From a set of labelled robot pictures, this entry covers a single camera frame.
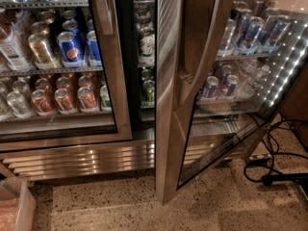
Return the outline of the glass fridge door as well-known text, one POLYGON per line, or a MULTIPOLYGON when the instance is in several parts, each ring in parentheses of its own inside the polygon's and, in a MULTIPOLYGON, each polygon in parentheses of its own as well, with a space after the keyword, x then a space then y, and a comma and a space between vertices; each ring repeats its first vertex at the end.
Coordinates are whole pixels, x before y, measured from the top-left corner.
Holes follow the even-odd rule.
MULTIPOLYGON (((277 114, 285 115, 299 134, 306 133, 308 0, 156 0, 156 8, 156 142, 162 150, 186 142, 191 130, 252 127, 267 132, 277 114), (241 53, 237 42, 252 16, 265 24, 256 47, 241 53), (234 50, 219 57, 228 19, 237 23, 234 50), (267 80, 252 97, 239 98, 240 86, 264 64, 269 66, 267 80), (240 80, 231 99, 219 95, 228 75, 240 80), (219 80, 217 96, 202 98, 209 76, 219 80)), ((193 179, 177 188, 156 178, 159 201, 168 203, 193 179)))
POLYGON ((13 71, 1 53, 1 119, 0 138, 6 135, 51 132, 51 138, 70 138, 113 134, 116 141, 130 138, 131 128, 125 89, 115 0, 1 0, 1 23, 8 25, 28 48, 32 68, 13 71), (85 65, 66 68, 58 44, 58 35, 68 31, 85 46, 85 65), (87 33, 94 31, 100 51, 101 66, 90 61, 87 33), (35 64, 28 37, 44 34, 52 46, 60 66, 43 70, 35 64), (93 90, 98 111, 82 112, 77 96, 79 88, 93 90), (77 112, 63 115, 55 101, 55 91, 67 89, 72 94, 77 112), (31 95, 44 90, 55 105, 53 115, 37 113, 31 95), (19 118, 7 102, 12 91, 22 93, 33 115, 19 118))

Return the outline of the blue pepsi can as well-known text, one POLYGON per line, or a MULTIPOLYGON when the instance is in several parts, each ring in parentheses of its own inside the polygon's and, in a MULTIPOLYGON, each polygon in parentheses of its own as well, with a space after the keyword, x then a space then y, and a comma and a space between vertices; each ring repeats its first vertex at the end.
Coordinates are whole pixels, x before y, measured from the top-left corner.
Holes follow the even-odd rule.
POLYGON ((231 99, 235 96, 236 89, 239 85, 239 78, 236 75, 228 75, 219 88, 221 98, 231 99))
POLYGON ((73 33, 61 32, 58 35, 58 44, 66 68, 80 68, 85 65, 85 46, 73 33))
POLYGON ((215 76, 209 76, 204 84, 202 98, 215 98, 217 96, 219 80, 215 76))

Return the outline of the white green can far left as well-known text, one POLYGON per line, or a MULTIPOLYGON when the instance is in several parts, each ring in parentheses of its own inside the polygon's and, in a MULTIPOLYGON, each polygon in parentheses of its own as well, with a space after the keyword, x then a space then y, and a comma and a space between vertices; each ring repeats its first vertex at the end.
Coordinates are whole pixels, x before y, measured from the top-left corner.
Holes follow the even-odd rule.
POLYGON ((140 60, 142 64, 153 64, 155 55, 155 34, 152 28, 142 28, 140 31, 140 60))

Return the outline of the red soda can right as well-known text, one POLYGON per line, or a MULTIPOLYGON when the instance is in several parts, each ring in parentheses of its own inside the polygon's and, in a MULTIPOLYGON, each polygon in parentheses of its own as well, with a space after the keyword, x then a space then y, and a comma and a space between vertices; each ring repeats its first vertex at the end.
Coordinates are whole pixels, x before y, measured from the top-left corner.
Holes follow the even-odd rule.
POLYGON ((91 88, 79 88, 77 91, 77 96, 80 101, 80 108, 82 112, 89 113, 98 111, 98 104, 91 88))

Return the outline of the red soda can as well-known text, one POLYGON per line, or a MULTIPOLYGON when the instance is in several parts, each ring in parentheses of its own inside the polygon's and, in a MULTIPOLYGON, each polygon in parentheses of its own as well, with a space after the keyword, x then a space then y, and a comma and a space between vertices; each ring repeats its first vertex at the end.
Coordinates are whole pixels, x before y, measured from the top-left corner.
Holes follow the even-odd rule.
POLYGON ((72 98, 72 94, 67 89, 58 89, 54 94, 55 101, 59 106, 59 111, 63 115, 74 114, 77 112, 76 104, 72 98))
POLYGON ((46 91, 35 90, 31 98, 40 116, 51 116, 55 113, 54 102, 46 91))
POLYGON ((80 108, 82 112, 89 113, 98 111, 98 104, 91 88, 79 88, 77 91, 77 96, 80 101, 80 108))

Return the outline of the blue Pepsi can edge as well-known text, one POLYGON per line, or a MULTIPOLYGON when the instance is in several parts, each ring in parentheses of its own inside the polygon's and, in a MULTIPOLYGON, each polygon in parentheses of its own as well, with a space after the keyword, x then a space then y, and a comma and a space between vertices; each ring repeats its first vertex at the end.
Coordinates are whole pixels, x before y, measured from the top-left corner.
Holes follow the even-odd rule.
POLYGON ((96 34, 94 31, 89 31, 87 33, 87 45, 90 51, 90 61, 95 66, 101 66, 101 58, 100 58, 100 51, 98 47, 98 42, 96 40, 96 34))

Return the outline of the red soda can middle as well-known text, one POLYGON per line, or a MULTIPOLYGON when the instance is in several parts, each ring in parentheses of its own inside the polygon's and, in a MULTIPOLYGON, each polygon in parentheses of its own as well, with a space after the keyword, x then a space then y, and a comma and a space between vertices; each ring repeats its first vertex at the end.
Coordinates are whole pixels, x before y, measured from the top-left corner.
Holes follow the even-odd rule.
POLYGON ((76 104, 72 98, 72 94, 67 89, 58 89, 54 94, 55 101, 59 106, 59 111, 63 115, 74 114, 77 112, 76 104))

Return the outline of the silver blue energy can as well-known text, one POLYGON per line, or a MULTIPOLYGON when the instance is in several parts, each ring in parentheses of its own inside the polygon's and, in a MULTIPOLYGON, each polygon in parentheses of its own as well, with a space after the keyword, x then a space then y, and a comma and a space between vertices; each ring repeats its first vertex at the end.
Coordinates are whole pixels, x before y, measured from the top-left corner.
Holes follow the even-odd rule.
POLYGON ((232 45, 232 37, 236 29, 237 23, 233 19, 228 19, 226 28, 218 49, 218 56, 224 57, 232 54, 234 47, 232 45))

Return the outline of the blue Pepsi can front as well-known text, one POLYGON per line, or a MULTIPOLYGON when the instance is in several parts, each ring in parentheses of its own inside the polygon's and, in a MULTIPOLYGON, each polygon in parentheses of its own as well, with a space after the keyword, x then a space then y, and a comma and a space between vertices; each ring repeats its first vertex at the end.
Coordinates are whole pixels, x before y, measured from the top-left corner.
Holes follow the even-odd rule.
POLYGON ((80 68, 85 65, 85 46, 73 33, 61 32, 58 35, 58 44, 66 68, 80 68))

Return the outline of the clear water bottle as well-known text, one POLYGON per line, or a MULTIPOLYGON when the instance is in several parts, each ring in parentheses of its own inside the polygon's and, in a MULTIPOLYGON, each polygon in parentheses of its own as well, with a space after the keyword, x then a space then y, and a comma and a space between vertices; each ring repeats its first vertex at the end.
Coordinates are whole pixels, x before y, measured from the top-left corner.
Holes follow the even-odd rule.
POLYGON ((256 68, 240 86, 237 96, 242 99, 252 97, 256 90, 267 80, 270 74, 270 67, 264 64, 262 67, 256 68))

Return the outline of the red soda can left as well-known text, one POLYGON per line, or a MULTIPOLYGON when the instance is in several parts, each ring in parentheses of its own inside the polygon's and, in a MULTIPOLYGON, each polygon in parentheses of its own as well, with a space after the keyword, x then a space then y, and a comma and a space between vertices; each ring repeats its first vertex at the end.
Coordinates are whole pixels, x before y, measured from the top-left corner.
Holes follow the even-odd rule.
POLYGON ((51 116, 55 113, 54 102, 46 91, 35 90, 31 98, 40 116, 51 116))

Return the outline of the gold soda can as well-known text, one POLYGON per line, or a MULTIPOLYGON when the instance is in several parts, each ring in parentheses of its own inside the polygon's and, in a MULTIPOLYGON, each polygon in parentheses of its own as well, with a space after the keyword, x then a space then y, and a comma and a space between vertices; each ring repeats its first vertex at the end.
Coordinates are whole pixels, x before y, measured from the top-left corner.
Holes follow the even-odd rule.
POLYGON ((49 39, 44 34, 32 34, 28 37, 28 42, 39 69, 50 70, 60 66, 49 39))

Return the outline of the silver can lower left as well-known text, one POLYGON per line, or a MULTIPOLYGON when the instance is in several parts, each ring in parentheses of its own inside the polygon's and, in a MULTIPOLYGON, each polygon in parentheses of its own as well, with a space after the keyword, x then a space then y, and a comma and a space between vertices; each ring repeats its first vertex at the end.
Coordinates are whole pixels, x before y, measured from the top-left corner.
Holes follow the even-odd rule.
POLYGON ((22 93, 18 91, 10 92, 7 95, 7 102, 17 117, 27 118, 33 115, 31 106, 22 93))

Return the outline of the clear labelled bottle left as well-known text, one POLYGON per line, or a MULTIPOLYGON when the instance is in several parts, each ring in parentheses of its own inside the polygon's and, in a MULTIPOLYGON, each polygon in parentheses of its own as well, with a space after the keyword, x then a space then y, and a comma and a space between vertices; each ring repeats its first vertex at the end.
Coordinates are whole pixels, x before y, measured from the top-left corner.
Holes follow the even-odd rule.
POLYGON ((32 68, 31 54, 15 32, 6 24, 0 23, 0 52, 13 71, 27 72, 32 68))

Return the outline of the clear plastic storage bin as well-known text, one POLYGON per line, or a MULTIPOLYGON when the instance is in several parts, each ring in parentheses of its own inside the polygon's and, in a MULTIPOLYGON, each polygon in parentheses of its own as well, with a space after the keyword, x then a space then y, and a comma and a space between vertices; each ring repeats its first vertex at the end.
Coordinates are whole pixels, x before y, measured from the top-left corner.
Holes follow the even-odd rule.
POLYGON ((22 177, 0 182, 0 231, 32 231, 36 201, 22 177))

